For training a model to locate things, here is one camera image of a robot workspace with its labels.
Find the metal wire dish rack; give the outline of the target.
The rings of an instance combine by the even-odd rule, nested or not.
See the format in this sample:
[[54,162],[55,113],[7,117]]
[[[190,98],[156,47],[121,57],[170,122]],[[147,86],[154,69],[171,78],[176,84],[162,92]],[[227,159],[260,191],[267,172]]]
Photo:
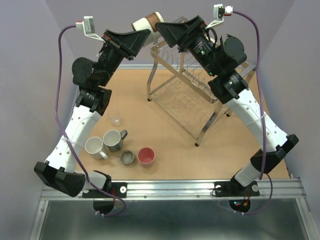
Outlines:
[[[150,55],[153,67],[147,80],[147,100],[156,102],[199,146],[206,131],[223,115],[232,111],[224,106],[211,92],[208,82],[211,77],[191,53],[179,52],[178,47],[169,47],[163,38],[155,40]],[[164,67],[172,76],[151,88],[159,67]]]

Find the clear glass cup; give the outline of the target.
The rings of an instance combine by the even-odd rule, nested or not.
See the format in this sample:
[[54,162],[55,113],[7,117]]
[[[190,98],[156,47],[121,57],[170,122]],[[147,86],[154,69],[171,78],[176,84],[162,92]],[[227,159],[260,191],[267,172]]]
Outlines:
[[121,124],[121,116],[118,110],[111,110],[108,113],[108,119],[115,126],[119,126]]

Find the grey ceramic mug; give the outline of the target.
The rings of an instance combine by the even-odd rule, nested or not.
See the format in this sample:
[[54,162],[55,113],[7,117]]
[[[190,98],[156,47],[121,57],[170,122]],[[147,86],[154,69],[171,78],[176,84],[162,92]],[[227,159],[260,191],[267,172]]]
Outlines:
[[128,131],[118,131],[115,129],[107,131],[102,138],[104,145],[112,152],[118,152],[123,148],[124,139],[127,137]]

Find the small grey metal cup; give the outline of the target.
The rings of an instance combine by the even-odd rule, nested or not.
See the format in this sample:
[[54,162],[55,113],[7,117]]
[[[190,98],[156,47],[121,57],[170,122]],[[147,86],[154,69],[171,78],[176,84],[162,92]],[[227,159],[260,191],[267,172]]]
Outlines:
[[130,150],[124,150],[119,155],[120,162],[125,165],[129,166],[131,165],[135,160],[135,155]]

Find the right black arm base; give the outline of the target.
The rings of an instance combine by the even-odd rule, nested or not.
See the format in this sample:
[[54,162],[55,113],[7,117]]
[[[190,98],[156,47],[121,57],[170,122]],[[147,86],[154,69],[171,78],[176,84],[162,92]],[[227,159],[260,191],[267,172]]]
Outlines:
[[251,197],[260,196],[258,183],[252,181],[248,186],[242,186],[237,181],[216,181],[214,183],[214,194],[218,198],[222,197],[244,197],[248,194]]

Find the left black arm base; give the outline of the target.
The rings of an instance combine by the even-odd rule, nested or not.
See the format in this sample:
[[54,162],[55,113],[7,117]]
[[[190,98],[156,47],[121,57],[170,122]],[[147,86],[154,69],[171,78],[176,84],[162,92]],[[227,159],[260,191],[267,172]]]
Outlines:
[[[102,188],[103,191],[119,198],[127,197],[127,189],[128,189],[127,182],[114,182],[114,181],[106,183]],[[82,197],[85,199],[110,198],[109,196],[105,195],[104,193],[96,189],[90,189],[88,192],[82,193]]]

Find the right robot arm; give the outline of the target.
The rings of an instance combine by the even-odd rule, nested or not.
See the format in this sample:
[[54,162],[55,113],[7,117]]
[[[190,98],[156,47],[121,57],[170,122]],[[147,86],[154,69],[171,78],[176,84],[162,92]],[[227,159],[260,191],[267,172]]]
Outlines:
[[184,23],[158,22],[159,31],[169,47],[177,46],[180,52],[189,51],[213,79],[208,86],[213,95],[232,110],[245,124],[260,145],[230,180],[231,192],[242,195],[248,185],[262,174],[268,174],[299,142],[295,134],[281,130],[257,101],[248,83],[236,71],[247,60],[240,39],[227,35],[219,45],[209,40],[209,28],[200,16]]

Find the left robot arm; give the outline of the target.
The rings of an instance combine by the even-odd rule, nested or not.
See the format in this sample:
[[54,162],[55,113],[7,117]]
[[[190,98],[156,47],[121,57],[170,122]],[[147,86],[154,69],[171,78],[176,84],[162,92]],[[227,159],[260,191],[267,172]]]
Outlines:
[[79,57],[73,62],[72,81],[79,87],[79,95],[71,118],[67,127],[56,120],[62,136],[46,160],[34,166],[34,172],[46,186],[70,197],[92,189],[100,197],[111,194],[109,175],[97,170],[76,172],[77,165],[84,168],[78,155],[109,105],[112,90],[106,89],[106,85],[123,59],[133,60],[138,55],[150,33],[148,29],[127,33],[107,29],[101,38],[103,45],[97,61]]

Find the red plastic cup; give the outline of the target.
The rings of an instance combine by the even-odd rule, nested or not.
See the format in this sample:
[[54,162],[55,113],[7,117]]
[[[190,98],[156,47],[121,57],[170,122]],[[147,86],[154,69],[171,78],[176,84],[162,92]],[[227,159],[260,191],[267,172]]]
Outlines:
[[137,158],[143,167],[151,167],[155,160],[155,152],[150,147],[143,147],[138,151]]

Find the aluminium front rail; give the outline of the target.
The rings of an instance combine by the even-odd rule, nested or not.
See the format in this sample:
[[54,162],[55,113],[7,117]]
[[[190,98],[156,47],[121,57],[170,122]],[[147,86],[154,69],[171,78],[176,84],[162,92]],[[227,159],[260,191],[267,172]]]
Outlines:
[[217,197],[213,192],[215,182],[226,180],[114,180],[127,182],[125,201],[143,200],[242,200],[254,199],[304,199],[305,189],[298,178],[264,178],[257,182],[260,196]]

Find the white ceramic mug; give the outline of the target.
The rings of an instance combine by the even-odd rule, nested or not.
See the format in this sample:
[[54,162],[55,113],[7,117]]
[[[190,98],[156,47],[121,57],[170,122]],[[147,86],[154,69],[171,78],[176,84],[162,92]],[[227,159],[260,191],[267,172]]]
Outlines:
[[85,151],[89,153],[94,159],[108,159],[107,148],[103,140],[97,136],[89,138],[85,145]]

